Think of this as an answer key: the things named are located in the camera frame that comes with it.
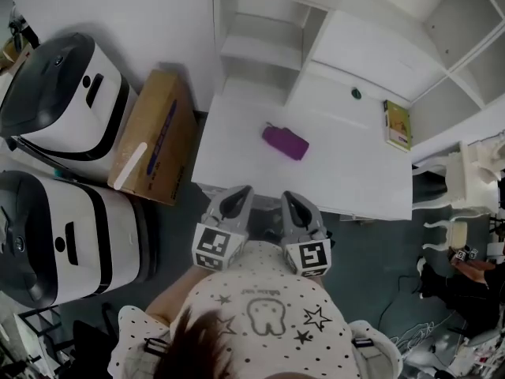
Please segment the green and white book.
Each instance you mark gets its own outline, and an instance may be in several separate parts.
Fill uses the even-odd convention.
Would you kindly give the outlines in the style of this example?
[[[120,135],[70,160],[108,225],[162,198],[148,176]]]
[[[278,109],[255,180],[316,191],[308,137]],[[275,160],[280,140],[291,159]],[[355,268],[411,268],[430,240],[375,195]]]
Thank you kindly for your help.
[[[412,145],[412,136],[408,110],[390,100],[385,100],[383,102],[383,115],[386,142],[404,152],[409,152]]]

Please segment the white flat stick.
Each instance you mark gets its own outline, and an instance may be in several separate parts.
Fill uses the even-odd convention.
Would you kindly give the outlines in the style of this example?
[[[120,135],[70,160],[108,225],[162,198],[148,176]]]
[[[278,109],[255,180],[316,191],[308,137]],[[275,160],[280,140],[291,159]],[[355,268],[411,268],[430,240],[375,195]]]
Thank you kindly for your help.
[[[141,142],[137,146],[125,166],[119,172],[118,177],[114,180],[113,188],[115,190],[120,190],[124,186],[127,178],[132,174],[134,167],[139,163],[147,148],[148,144],[146,142]]]

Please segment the white ornate vanity table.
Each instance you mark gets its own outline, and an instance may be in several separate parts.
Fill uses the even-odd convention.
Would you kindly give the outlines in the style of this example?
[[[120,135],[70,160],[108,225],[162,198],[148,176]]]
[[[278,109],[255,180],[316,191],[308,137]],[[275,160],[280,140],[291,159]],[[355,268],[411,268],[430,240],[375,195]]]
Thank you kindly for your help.
[[[445,171],[447,192],[434,200],[414,203],[414,210],[451,206],[478,214],[498,213],[498,182],[505,170],[505,130],[472,144],[460,142],[457,152],[422,161],[412,175],[435,169]]]

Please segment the white desk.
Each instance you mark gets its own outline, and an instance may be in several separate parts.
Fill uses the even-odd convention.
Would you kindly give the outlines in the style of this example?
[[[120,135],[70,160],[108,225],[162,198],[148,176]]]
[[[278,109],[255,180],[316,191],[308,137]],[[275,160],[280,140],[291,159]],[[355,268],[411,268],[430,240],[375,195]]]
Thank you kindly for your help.
[[[413,212],[412,171],[505,130],[505,0],[210,0],[216,69],[193,182],[293,190],[378,220]],[[361,99],[351,95],[358,88]],[[412,145],[385,140],[383,102]],[[296,161],[261,134],[309,143]]]

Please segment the purple fabric pouch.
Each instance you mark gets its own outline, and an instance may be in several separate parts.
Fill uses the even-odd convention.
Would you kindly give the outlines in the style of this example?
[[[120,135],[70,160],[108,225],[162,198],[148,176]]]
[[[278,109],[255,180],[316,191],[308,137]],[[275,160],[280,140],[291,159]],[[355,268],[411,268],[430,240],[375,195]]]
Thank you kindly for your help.
[[[305,139],[286,127],[279,128],[268,123],[261,137],[271,147],[296,161],[302,160],[309,149],[309,143]]]

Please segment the person's left forearm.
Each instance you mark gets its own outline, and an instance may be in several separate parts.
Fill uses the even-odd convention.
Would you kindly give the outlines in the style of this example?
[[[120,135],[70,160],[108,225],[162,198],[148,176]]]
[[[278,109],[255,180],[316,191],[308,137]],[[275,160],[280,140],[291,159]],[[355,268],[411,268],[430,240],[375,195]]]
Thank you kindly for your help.
[[[145,313],[165,325],[170,325],[180,313],[189,292],[201,281],[200,273],[201,270],[195,266],[189,268],[151,302]]]

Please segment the brown cardboard box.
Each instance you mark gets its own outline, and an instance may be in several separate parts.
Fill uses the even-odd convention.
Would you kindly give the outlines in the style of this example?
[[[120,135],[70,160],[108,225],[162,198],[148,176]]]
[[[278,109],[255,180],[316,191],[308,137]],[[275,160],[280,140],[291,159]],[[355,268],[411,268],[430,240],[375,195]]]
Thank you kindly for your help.
[[[186,83],[177,73],[153,70],[126,123],[108,186],[113,188],[134,150],[146,142],[146,152],[118,191],[174,205],[196,132],[193,99]]]

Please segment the white ornate stool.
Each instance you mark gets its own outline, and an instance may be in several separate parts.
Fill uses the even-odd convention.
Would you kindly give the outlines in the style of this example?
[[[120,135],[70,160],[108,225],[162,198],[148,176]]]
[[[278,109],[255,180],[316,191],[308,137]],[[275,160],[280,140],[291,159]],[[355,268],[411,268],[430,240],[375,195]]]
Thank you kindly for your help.
[[[442,227],[445,230],[445,241],[439,244],[425,243],[423,250],[435,250],[439,252],[448,250],[463,250],[466,246],[468,225],[467,222],[457,221],[455,218],[450,220],[440,220],[435,223],[425,223],[425,228],[433,229]]]

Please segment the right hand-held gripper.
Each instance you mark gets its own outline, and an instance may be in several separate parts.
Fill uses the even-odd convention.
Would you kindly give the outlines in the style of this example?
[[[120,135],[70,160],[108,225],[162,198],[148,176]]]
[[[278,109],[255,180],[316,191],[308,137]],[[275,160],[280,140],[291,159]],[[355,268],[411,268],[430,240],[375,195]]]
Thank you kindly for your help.
[[[324,276],[331,268],[331,239],[320,210],[293,191],[281,196],[282,253],[295,276]]]

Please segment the white polka-dot shirt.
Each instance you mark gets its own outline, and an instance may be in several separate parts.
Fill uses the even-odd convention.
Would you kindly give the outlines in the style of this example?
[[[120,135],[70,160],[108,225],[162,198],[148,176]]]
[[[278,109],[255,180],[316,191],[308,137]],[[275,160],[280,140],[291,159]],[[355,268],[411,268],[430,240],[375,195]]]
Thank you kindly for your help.
[[[321,279],[295,276],[277,245],[248,242],[228,269],[197,268],[170,325],[121,308],[112,379],[399,378],[398,348],[368,322],[347,322]]]

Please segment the white and black delivery robot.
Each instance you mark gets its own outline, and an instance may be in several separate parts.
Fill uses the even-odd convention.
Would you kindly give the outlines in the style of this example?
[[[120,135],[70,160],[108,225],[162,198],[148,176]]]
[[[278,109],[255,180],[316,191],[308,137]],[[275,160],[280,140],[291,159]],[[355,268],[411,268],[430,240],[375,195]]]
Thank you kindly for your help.
[[[88,34],[42,43],[0,93],[0,137],[104,182],[137,93]]]
[[[112,189],[0,172],[0,291],[32,309],[155,275],[153,208]]]

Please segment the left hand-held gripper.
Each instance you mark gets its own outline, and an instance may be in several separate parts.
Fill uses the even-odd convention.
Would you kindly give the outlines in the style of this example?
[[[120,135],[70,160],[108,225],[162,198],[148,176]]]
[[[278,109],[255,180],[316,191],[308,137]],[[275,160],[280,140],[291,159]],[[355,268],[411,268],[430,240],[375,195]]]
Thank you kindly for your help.
[[[193,236],[195,266],[222,272],[242,255],[253,198],[251,186],[235,186],[211,199]]]

